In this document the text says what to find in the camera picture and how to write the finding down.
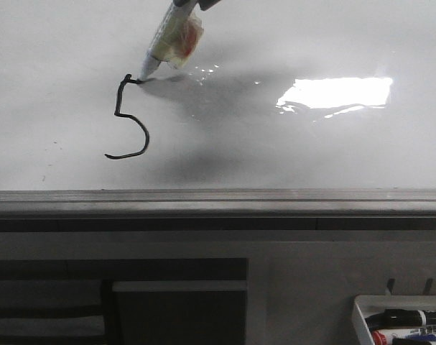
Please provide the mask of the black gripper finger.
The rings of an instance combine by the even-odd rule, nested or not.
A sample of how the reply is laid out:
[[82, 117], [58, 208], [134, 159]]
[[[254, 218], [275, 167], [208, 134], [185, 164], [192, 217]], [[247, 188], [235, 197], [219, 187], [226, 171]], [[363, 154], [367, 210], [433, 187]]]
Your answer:
[[207, 11], [211, 7], [215, 6], [220, 0], [199, 0], [198, 4], [201, 11]]

